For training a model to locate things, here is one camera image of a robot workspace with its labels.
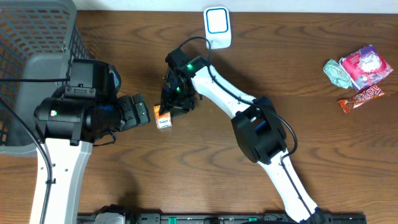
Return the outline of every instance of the small orange object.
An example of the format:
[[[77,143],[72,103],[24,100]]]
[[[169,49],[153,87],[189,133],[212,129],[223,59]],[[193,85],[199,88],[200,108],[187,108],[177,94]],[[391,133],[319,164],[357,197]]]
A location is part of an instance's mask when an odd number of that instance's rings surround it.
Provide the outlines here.
[[[164,113],[159,115],[160,105],[154,106],[155,111],[155,119],[156,119],[156,126],[159,129],[171,127],[172,125],[172,117],[170,112]]]
[[[358,93],[351,99],[339,100],[338,103],[345,113],[349,113],[350,110],[361,106],[371,99],[379,98],[382,95],[384,95],[384,92],[377,85],[373,85],[362,91],[361,93]]]

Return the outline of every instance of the gray plastic basket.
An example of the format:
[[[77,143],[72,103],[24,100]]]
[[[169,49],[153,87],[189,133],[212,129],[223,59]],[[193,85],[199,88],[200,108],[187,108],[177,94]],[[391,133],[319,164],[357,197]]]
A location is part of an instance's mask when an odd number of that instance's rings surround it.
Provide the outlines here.
[[[65,78],[88,58],[72,0],[0,0],[0,77]],[[35,129],[34,109],[63,83],[0,82],[0,97]],[[27,133],[0,108],[0,154],[34,155]]]

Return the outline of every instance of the white wall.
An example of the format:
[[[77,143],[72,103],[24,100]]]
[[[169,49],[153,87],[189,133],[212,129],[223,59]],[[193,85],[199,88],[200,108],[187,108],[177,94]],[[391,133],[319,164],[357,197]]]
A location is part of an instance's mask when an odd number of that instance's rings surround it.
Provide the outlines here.
[[[398,13],[398,0],[73,0],[79,10]]]

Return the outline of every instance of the wooden table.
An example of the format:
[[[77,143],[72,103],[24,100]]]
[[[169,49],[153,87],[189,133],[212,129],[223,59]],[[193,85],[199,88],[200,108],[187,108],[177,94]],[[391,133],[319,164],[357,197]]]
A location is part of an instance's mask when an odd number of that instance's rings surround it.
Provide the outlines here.
[[[231,13],[232,45],[213,52],[222,76],[268,96],[295,129],[292,160],[319,207],[364,213],[368,223],[398,219],[398,76],[380,82],[385,98],[344,114],[337,100],[356,92],[332,85],[322,68],[366,44],[398,68],[397,22],[395,15]],[[90,53],[120,72],[121,92],[143,93],[149,106],[160,101],[166,55],[204,35],[199,12],[81,11],[77,25]],[[204,46],[198,40],[184,50],[206,55]],[[271,180],[245,158],[230,120],[209,99],[169,129],[158,130],[150,116],[150,124],[118,133],[115,145],[94,148],[80,212],[111,203],[165,213],[284,211]],[[29,221],[35,178],[35,158],[0,157],[0,223]]]

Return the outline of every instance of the white arm segment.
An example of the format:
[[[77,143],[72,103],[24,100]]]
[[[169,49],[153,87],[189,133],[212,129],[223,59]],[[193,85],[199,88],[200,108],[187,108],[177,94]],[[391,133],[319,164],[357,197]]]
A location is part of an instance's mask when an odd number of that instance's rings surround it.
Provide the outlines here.
[[[290,218],[292,218],[296,222],[300,222],[302,220],[307,220],[310,218],[310,214],[307,209],[304,207],[304,204],[299,199],[297,192],[293,188],[292,183],[285,170],[282,168],[280,164],[280,158],[287,154],[287,150],[285,152],[280,151],[271,159],[271,164],[266,165],[262,162],[258,162],[258,164],[264,168],[267,172],[269,178],[271,178],[272,183],[274,183],[276,189],[279,192],[279,195],[282,197],[282,200],[285,204],[285,211]],[[315,213],[315,209],[318,207],[317,204],[308,196],[308,193],[305,191],[303,184],[301,183],[299,177],[297,176],[292,163],[289,157],[284,159],[284,164],[286,166],[287,172],[290,174],[294,185],[296,186],[298,192],[300,192],[301,197],[304,202],[307,204],[307,207],[311,211],[311,214]]]
[[[254,96],[247,95],[235,86],[230,84],[216,71],[214,66],[210,66],[211,74],[217,79],[217,81],[229,91],[233,92],[236,96],[240,96],[242,100],[252,101],[255,99]],[[192,84],[195,90],[211,99],[217,106],[219,106],[228,116],[232,119],[235,117],[236,112],[244,111],[249,105],[240,103],[235,100],[231,95],[222,90],[213,80],[211,79],[207,67],[203,67],[196,72],[196,75],[192,78]]]
[[[45,224],[76,223],[81,182],[91,155],[93,144],[80,141],[70,146],[66,139],[46,139],[43,148],[51,163],[55,184],[52,184]],[[40,152],[37,152],[37,181],[30,224],[40,223],[47,180],[47,168]]]
[[[215,76],[217,81],[220,82],[220,84],[222,84],[229,91],[247,101],[252,101],[253,99],[255,99],[255,97],[243,93],[235,86],[230,84],[228,81],[226,81],[213,66],[211,66],[210,69],[211,73],[213,74],[213,76]],[[249,107],[249,105],[245,103],[239,103],[231,95],[222,90],[215,82],[213,82],[208,73],[207,67],[203,67],[196,72],[196,75],[192,78],[192,83],[199,94],[202,94],[203,96],[211,99],[226,114],[228,114],[231,119],[235,117],[236,112],[244,111],[246,108]],[[287,151],[281,151],[280,153],[275,155],[271,159],[270,165],[265,165],[261,162],[258,162],[258,164],[261,165],[264,170],[266,170],[268,176],[274,183],[276,189],[282,197],[282,200],[284,201],[286,213],[296,222],[307,220],[310,217],[310,214],[307,212],[307,209],[304,207],[303,203],[299,199],[299,196],[297,195],[292,183],[287,177],[285,170],[283,170],[282,166],[280,165],[280,158],[285,154],[287,154]],[[317,205],[306,193],[288,157],[284,159],[284,164],[286,165],[286,169],[288,170],[296,188],[304,199],[304,202],[307,204],[311,213],[314,213]]]

